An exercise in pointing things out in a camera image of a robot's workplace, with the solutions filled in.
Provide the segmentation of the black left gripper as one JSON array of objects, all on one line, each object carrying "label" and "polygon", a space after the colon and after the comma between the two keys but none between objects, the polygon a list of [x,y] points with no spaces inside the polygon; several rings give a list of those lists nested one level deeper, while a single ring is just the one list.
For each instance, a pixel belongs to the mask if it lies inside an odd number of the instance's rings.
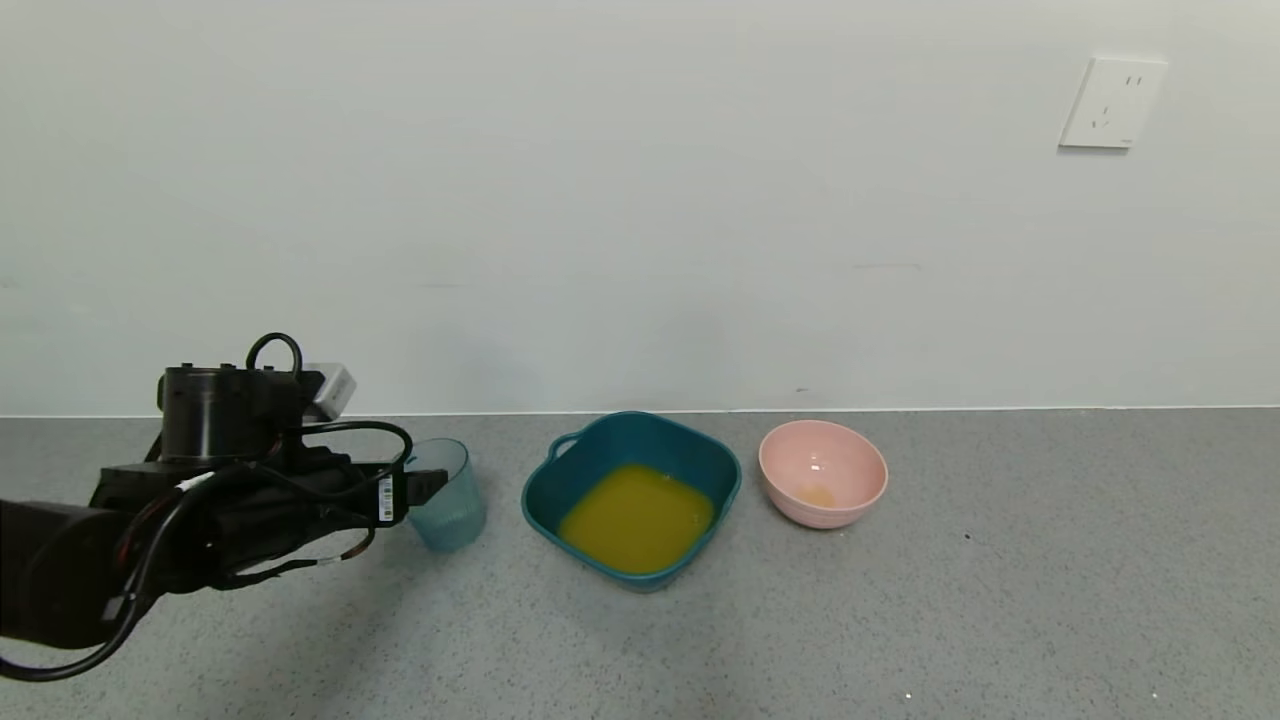
[{"label": "black left gripper", "polygon": [[449,479],[444,469],[406,471],[403,478],[397,462],[358,461],[329,448],[305,448],[296,456],[296,480],[303,488],[375,527],[399,523],[406,505],[425,506]]}]

